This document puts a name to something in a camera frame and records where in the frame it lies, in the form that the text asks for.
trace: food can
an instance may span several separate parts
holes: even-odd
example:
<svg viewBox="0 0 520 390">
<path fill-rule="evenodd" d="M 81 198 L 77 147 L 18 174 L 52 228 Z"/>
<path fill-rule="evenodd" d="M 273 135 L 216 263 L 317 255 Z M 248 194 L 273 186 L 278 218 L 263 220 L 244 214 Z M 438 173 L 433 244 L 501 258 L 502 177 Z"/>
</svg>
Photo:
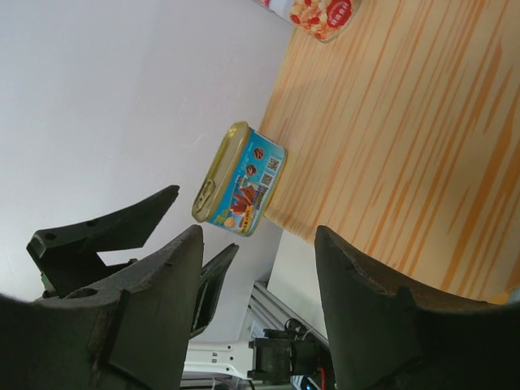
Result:
<svg viewBox="0 0 520 390">
<path fill-rule="evenodd" d="M 362 0 L 256 0 L 321 42 L 336 38 Z"/>
<path fill-rule="evenodd" d="M 249 127 L 231 126 L 193 203 L 192 216 L 241 236 L 258 225 L 285 164 L 285 149 Z"/>
</svg>

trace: qr code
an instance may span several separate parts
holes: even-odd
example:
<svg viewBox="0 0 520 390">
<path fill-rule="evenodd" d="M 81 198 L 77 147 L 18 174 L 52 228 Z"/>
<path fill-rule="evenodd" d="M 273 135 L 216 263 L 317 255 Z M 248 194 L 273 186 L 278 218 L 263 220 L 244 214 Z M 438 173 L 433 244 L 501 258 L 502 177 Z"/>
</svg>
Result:
<svg viewBox="0 0 520 390">
<path fill-rule="evenodd" d="M 273 176 L 268 175 L 267 173 L 264 173 L 262 176 L 262 180 L 260 180 L 260 182 L 263 185 L 266 185 L 267 187 L 269 187 L 271 185 L 272 180 L 273 180 Z"/>
<path fill-rule="evenodd" d="M 280 165 L 280 161 L 276 158 L 269 158 L 269 162 L 267 163 L 267 169 L 271 169 L 272 171 L 276 171 L 278 166 Z"/>
</svg>

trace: tabletop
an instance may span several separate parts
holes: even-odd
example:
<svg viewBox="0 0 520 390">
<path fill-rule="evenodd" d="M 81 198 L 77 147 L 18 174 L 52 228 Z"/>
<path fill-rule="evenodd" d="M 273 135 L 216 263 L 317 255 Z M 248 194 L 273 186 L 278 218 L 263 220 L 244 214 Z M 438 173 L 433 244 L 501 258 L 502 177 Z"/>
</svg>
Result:
<svg viewBox="0 0 520 390">
<path fill-rule="evenodd" d="M 519 1 L 364 0 L 331 43 L 295 31 L 259 128 L 288 150 L 266 217 L 458 295 L 518 285 L 519 23 Z"/>
</svg>

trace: gold can lid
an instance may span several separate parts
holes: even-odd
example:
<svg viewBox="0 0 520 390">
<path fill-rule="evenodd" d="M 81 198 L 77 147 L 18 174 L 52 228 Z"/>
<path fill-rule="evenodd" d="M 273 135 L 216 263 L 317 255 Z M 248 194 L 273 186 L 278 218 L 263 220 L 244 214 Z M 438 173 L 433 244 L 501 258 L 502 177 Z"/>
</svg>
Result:
<svg viewBox="0 0 520 390">
<path fill-rule="evenodd" d="M 215 213 L 251 132 L 247 122 L 237 122 L 227 131 L 193 202 L 192 216 L 198 222 Z"/>
</svg>

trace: red wire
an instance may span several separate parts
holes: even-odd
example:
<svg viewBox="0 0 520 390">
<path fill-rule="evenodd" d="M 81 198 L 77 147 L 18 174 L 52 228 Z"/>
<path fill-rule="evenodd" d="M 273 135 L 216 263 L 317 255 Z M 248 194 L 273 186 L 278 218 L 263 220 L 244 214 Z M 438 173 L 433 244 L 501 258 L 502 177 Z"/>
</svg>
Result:
<svg viewBox="0 0 520 390">
<path fill-rule="evenodd" d="M 321 390 L 327 390 L 327 376 L 325 375 L 325 369 L 323 367 L 319 367 L 319 372 L 322 375 L 322 385 Z"/>
</svg>

